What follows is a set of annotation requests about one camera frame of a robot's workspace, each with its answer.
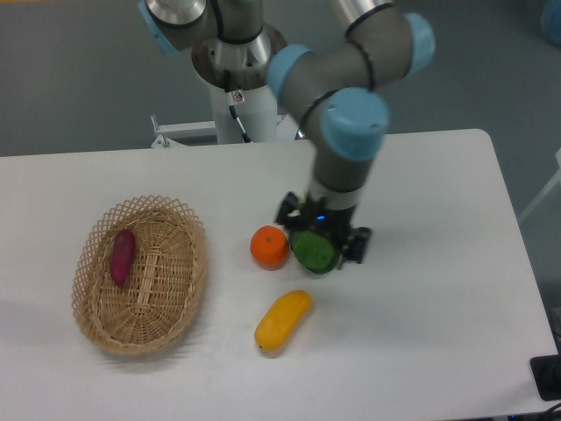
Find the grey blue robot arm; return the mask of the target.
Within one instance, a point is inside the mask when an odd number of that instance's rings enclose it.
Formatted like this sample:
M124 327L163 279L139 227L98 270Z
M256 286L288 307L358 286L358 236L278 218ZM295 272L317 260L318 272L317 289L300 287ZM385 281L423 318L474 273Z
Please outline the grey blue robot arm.
M275 140L284 110L316 147L304 196L288 193L276 222L295 258L325 274L360 263L372 232L352 225L389 124L380 86L425 68L436 47L429 22L390 1L337 1L344 43L318 54L288 44L260 1L141 1L165 54L190 51L211 97L221 144Z

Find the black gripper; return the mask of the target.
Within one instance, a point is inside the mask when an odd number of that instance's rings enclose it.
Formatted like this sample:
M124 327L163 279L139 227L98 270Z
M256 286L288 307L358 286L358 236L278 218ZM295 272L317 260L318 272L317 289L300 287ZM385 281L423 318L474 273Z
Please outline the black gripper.
M324 197L317 201L302 199L289 191L275 217L275 223L285 231L311 232L342 246L339 268L347 262L362 264L373 230L367 227L352 228L356 206L330 209Z

